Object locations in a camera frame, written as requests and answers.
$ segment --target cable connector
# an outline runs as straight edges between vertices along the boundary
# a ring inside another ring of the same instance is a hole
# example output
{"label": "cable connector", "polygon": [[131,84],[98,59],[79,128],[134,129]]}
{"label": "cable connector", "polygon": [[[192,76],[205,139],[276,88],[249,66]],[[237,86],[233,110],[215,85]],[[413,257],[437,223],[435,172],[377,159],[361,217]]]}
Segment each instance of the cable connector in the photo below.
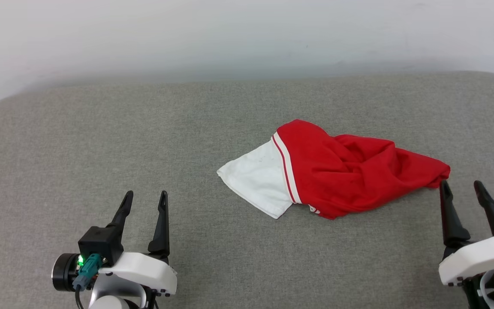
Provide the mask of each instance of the cable connector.
{"label": "cable connector", "polygon": [[85,291],[89,285],[91,279],[98,274],[98,270],[102,266],[102,257],[100,254],[91,254],[86,260],[85,264],[81,266],[79,272],[77,273],[77,278],[75,278],[72,283],[74,290]]}

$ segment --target red and white garment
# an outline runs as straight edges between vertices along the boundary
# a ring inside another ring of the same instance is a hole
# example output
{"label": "red and white garment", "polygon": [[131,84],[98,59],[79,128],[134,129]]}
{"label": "red and white garment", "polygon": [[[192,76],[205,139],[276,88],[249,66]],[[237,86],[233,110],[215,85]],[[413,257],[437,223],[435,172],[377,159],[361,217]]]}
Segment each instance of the red and white garment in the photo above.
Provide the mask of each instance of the red and white garment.
{"label": "red and white garment", "polygon": [[418,188],[437,188],[449,172],[447,164],[396,148],[392,141],[332,137],[317,125],[295,120],[217,174],[275,219],[292,203],[335,219],[377,208]]}

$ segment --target red cloth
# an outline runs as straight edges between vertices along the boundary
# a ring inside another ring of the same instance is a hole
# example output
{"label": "red cloth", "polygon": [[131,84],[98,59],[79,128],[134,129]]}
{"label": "red cloth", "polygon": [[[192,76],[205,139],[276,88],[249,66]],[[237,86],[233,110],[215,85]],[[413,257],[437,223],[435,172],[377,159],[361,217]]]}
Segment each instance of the red cloth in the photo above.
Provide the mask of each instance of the red cloth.
{"label": "red cloth", "polygon": [[375,209],[418,188],[437,188],[451,168],[386,139],[329,136],[295,120],[277,130],[287,146],[298,195],[322,217]]}

